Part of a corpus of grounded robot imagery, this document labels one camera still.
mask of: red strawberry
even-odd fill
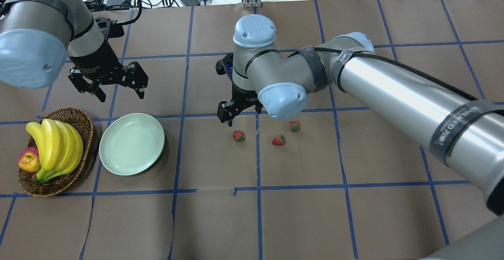
[[[285,144],[285,138],[282,135],[276,135],[271,142],[275,146],[281,146]]]
[[[233,139],[237,142],[241,142],[245,140],[245,135],[243,134],[243,132],[236,130],[233,132]]]
[[[300,128],[301,128],[301,124],[299,124],[299,122],[297,122],[297,121],[289,122],[290,131],[297,132],[297,131],[299,131]]]

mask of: silver robotic arm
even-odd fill
[[[492,103],[376,56],[372,43],[358,32],[315,48],[301,48],[284,59],[274,45],[273,22],[265,16],[248,15],[236,23],[233,40],[234,53],[216,65],[217,73],[227,74],[232,81],[232,100],[218,106],[221,122],[231,125],[250,106],[256,106],[258,113],[264,106],[271,117],[287,119],[304,109],[309,93],[335,84],[476,185],[484,193],[486,206],[502,215],[504,117]],[[503,217],[495,226],[502,231]],[[482,231],[482,236],[491,234],[488,229]],[[491,239],[495,237],[494,244],[500,248],[494,252],[504,253],[501,236]],[[474,247],[472,251],[482,253]],[[439,253],[437,258],[446,256]]]
[[[108,37],[124,35],[122,27],[95,20],[82,0],[6,0],[0,17],[0,80],[49,86],[68,54],[75,65],[69,79],[79,92],[104,102],[100,85],[120,84],[144,97],[148,76],[137,62],[123,66],[108,43]]]

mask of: round plate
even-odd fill
[[[133,175],[148,169],[164,146],[159,121],[144,113],[132,113],[110,124],[101,138],[103,166],[117,175]]]

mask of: wicker basket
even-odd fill
[[[81,175],[85,168],[91,140],[93,139],[93,121],[87,113],[76,108],[63,108],[53,111],[45,116],[53,120],[72,125],[81,135],[83,142],[83,154],[81,162],[70,174],[55,177],[45,184],[39,184],[32,181],[33,173],[26,172],[21,168],[18,170],[18,183],[28,195],[32,197],[50,197],[63,192],[69,188]],[[33,137],[30,136],[27,148],[35,146]]]

